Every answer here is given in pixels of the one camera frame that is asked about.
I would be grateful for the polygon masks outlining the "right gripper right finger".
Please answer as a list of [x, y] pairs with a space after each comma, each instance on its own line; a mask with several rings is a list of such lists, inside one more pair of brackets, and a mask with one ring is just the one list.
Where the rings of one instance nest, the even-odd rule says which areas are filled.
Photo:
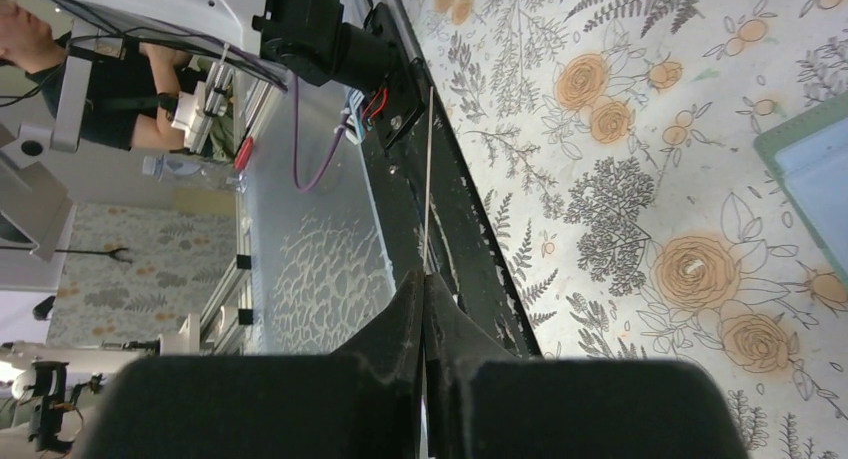
[[721, 392], [672, 360], [519, 358], [424, 282], [430, 445], [438, 458], [743, 458]]

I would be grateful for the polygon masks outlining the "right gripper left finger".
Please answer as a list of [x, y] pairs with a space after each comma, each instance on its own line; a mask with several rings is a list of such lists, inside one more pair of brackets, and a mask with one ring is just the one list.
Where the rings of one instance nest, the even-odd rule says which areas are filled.
[[158, 356], [111, 381], [76, 458], [416, 458], [424, 274], [320, 355]]

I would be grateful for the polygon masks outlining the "green card holder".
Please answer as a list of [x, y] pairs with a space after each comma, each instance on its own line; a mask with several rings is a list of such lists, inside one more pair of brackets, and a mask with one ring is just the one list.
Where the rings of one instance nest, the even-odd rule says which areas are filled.
[[754, 149], [817, 247], [847, 279], [847, 95], [760, 134]]

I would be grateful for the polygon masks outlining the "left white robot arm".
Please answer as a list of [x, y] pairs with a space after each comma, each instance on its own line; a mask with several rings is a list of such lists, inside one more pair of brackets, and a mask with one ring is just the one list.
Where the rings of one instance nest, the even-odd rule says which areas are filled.
[[389, 148], [424, 113], [421, 67], [404, 49], [391, 9], [376, 4], [362, 26], [344, 19], [341, 0], [51, 0], [75, 19], [65, 97], [49, 138], [75, 152], [82, 100], [96, 43], [160, 42], [218, 56], [280, 85], [285, 72], [321, 86], [335, 82], [375, 95], [366, 115]]

